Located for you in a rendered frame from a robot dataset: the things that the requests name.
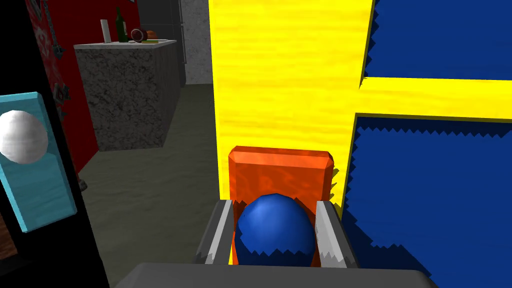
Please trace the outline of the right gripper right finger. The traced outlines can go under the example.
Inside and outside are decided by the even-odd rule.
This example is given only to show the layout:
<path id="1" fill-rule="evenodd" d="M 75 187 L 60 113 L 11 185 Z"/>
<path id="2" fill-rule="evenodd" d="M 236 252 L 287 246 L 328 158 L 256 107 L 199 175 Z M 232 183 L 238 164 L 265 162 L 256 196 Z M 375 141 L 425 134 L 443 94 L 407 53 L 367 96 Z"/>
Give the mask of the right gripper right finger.
<path id="1" fill-rule="evenodd" d="M 335 206 L 329 201 L 316 203 L 315 234 L 321 267 L 359 267 Z"/>

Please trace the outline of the yellow and blue door leaf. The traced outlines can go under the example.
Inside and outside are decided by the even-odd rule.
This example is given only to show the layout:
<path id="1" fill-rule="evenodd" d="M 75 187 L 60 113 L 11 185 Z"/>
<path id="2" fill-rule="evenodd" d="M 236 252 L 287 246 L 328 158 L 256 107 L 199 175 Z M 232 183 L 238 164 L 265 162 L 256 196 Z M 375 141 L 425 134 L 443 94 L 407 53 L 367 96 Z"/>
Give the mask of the yellow and blue door leaf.
<path id="1" fill-rule="evenodd" d="M 320 150 L 361 268 L 512 288 L 512 0 L 209 0 L 235 146 Z"/>

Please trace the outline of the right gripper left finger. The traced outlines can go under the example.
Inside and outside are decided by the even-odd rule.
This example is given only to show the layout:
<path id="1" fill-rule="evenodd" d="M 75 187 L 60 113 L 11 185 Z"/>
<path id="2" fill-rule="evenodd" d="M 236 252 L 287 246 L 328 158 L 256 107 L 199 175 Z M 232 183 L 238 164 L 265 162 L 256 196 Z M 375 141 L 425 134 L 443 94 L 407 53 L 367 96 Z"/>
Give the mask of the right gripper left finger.
<path id="1" fill-rule="evenodd" d="M 211 213 L 193 263 L 227 265 L 230 261 L 233 233 L 233 201 L 220 199 Z"/>

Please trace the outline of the white ball knob cyan plate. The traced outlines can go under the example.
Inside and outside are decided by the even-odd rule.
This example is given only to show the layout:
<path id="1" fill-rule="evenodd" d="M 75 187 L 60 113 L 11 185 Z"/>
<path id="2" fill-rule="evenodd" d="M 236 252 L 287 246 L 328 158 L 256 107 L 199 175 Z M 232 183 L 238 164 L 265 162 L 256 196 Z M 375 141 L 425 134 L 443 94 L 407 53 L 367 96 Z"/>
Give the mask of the white ball knob cyan plate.
<path id="1" fill-rule="evenodd" d="M 38 92 L 0 95 L 0 181 L 24 233 L 77 212 Z"/>

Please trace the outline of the blue ball knob orange plate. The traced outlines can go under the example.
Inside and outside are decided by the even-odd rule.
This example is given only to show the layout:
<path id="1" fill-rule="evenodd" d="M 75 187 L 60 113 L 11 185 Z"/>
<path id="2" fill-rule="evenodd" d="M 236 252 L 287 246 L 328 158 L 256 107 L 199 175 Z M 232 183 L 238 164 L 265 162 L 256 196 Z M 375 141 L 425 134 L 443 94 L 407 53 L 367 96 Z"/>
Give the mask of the blue ball knob orange plate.
<path id="1" fill-rule="evenodd" d="M 334 170 L 326 151 L 236 146 L 228 156 L 233 265 L 319 267 L 319 201 Z"/>

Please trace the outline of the grey granite kitchen counter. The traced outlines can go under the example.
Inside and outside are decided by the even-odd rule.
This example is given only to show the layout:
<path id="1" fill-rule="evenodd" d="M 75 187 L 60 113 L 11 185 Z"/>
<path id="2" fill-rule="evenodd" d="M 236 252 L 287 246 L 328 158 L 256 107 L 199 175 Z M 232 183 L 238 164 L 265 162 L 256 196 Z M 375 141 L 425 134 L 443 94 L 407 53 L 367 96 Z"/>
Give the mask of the grey granite kitchen counter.
<path id="1" fill-rule="evenodd" d="M 163 147 L 181 92 L 176 40 L 74 49 L 99 150 Z"/>

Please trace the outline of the black door leaf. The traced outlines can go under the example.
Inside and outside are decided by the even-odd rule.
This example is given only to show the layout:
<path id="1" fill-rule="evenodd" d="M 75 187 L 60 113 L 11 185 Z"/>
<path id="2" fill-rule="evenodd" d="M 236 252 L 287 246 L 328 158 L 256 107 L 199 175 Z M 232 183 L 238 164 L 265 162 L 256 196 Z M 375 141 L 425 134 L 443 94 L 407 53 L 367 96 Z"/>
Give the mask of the black door leaf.
<path id="1" fill-rule="evenodd" d="M 0 181 L 0 288 L 110 288 L 53 95 L 50 38 L 39 27 L 42 0 L 0 0 L 0 96 L 42 96 L 76 213 L 22 232 Z"/>

